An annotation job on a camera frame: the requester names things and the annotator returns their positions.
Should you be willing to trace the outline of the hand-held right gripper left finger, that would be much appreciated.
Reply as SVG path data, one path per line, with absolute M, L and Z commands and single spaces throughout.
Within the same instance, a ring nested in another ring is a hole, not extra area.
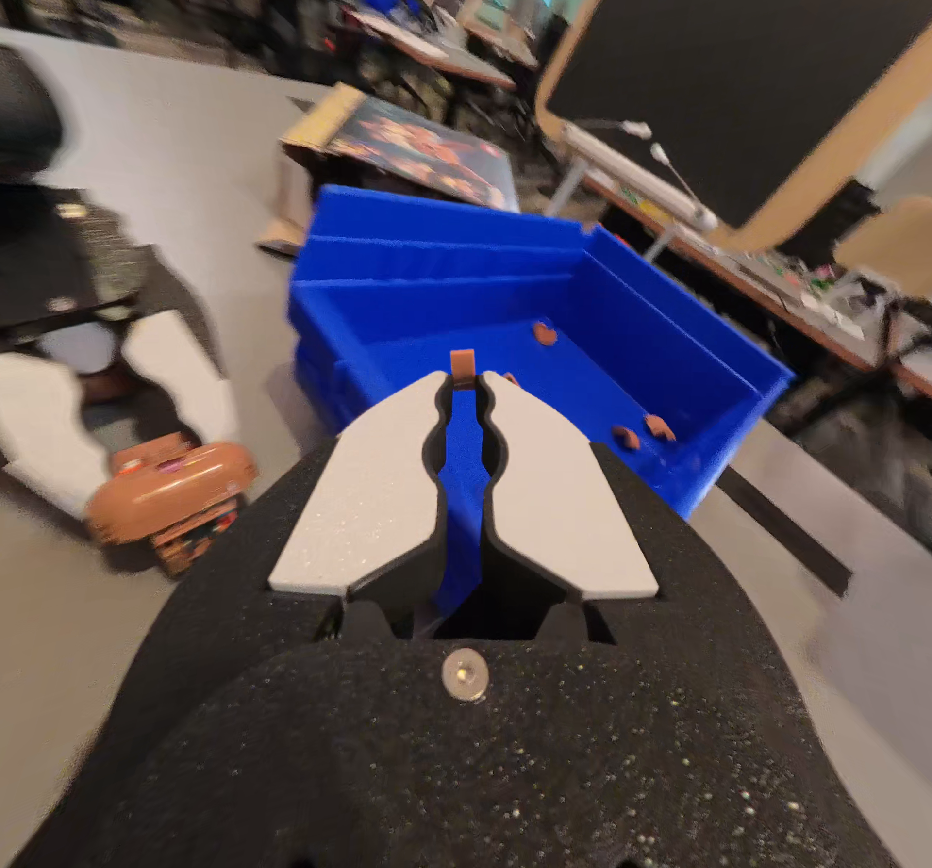
M 267 580 L 277 592 L 430 598 L 447 566 L 449 376 L 435 371 L 337 437 Z

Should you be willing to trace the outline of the black board with plywood rim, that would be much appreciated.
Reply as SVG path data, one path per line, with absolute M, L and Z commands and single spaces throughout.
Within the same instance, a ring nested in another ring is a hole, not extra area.
M 585 0 L 544 134 L 732 253 L 786 242 L 930 98 L 931 0 Z

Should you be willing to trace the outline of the blue plastic bin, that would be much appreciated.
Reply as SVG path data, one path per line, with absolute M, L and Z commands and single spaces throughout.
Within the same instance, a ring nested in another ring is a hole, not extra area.
M 790 371 L 601 227 L 340 186 L 320 193 L 288 288 L 295 372 L 336 433 L 472 348 L 603 445 L 661 566 Z M 544 347 L 543 321 L 558 335 Z M 644 415 L 677 436 L 654 439 Z M 634 430 L 639 451 L 612 438 Z

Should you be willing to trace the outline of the colourful toy brick model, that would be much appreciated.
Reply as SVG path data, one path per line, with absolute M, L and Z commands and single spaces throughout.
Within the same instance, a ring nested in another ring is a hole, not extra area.
M 239 517 L 259 471 L 236 442 L 197 445 L 175 432 L 111 459 L 85 524 L 105 546 L 148 544 L 171 577 L 186 573 Z

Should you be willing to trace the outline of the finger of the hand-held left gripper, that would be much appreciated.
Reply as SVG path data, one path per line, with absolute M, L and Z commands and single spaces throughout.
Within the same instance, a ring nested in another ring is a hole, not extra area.
M 123 339 L 122 356 L 137 376 L 169 396 L 181 424 L 203 444 L 238 442 L 232 385 L 179 312 L 135 320 Z
M 4 471 L 78 521 L 111 477 L 109 454 L 87 431 L 82 407 L 83 389 L 64 365 L 2 354 Z

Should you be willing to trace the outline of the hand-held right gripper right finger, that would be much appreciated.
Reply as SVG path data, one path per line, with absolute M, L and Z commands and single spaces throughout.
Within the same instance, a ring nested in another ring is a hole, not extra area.
M 651 571 L 588 437 L 503 375 L 476 380 L 493 553 L 583 601 L 651 599 Z

